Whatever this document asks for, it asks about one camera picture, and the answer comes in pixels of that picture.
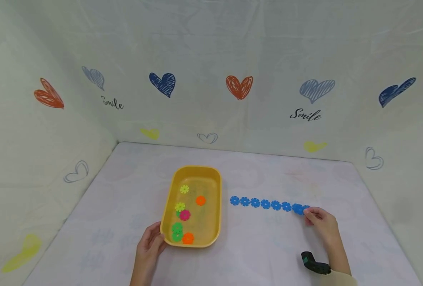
orange heart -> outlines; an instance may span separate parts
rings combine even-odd
[[[44,78],[40,78],[40,82],[46,91],[37,89],[34,91],[35,98],[46,106],[64,109],[64,102],[51,84]]]
[[[233,96],[235,96],[238,100],[242,100],[248,95],[248,93],[250,93],[251,86],[253,85],[253,77],[246,77],[242,81],[242,84],[240,84],[238,78],[230,75],[226,78],[226,85]]]

sleeve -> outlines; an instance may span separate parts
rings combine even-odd
[[[332,271],[321,276],[320,286],[357,286],[357,281],[348,274]]]

tray rim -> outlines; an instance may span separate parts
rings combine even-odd
[[[163,233],[162,229],[163,229],[163,224],[164,224],[164,218],[167,212],[167,202],[169,201],[170,198],[170,193],[172,191],[172,187],[173,187],[173,179],[175,178],[176,174],[184,168],[190,168],[190,167],[194,167],[194,168],[207,168],[207,169],[213,169],[218,173],[218,177],[219,177],[219,211],[218,211],[218,231],[216,233],[215,238],[209,242],[208,244],[183,244],[183,243],[171,243],[170,241],[168,241],[165,237],[164,237],[164,241],[171,245],[171,246],[175,246],[175,247],[192,247],[192,248],[205,248],[205,247],[209,247],[210,245],[214,244],[215,241],[218,239],[218,236],[221,233],[221,209],[222,209],[222,205],[223,205],[223,179],[221,177],[221,173],[218,171],[218,169],[210,167],[210,166],[196,166],[196,165],[186,165],[186,166],[182,166],[181,168],[179,168],[178,170],[175,171],[175,173],[173,173],[172,176],[172,181],[170,181],[170,188],[169,188],[169,195],[167,195],[167,199],[165,201],[165,205],[164,205],[164,212],[162,214],[162,219],[161,219],[161,226],[160,226],[160,232],[161,234],[163,234],[164,236],[166,236],[166,234]]]

yellow heart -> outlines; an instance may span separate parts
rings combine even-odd
[[[326,142],[316,144],[315,142],[307,141],[307,142],[304,143],[305,151],[310,152],[310,153],[319,151],[326,146],[327,146]]]
[[[24,239],[23,248],[21,253],[13,256],[2,268],[2,273],[7,273],[20,268],[39,252],[41,247],[41,240],[35,234],[28,234]]]
[[[145,136],[147,136],[149,139],[157,140],[159,138],[159,130],[158,129],[147,130],[145,128],[141,128],[140,131]]]

wearable device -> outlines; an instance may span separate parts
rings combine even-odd
[[[316,262],[313,254],[310,251],[302,252],[302,261],[304,266],[310,269],[313,272],[318,274],[329,274],[331,273],[331,267],[327,263]]]

